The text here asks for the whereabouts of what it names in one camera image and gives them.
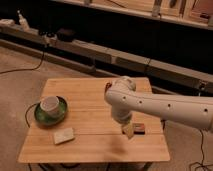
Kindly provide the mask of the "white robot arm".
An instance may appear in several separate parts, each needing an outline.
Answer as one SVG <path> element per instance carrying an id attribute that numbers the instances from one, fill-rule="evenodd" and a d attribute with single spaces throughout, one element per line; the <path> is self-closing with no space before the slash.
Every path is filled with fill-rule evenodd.
<path id="1" fill-rule="evenodd" d="M 130 77 L 123 76 L 106 84 L 104 99 L 129 139 L 134 136 L 133 111 L 213 133 L 213 97 L 141 93 Z"/>

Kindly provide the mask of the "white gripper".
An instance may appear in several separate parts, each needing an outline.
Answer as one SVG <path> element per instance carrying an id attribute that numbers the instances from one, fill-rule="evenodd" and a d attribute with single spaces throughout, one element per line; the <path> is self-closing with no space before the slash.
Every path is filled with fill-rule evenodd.
<path id="1" fill-rule="evenodd" d="M 123 125 L 122 131 L 128 139 L 131 139 L 134 136 L 134 127 L 129 123 L 132 118 L 132 113 L 129 110 L 112 108 L 111 116 L 117 123 Z"/>

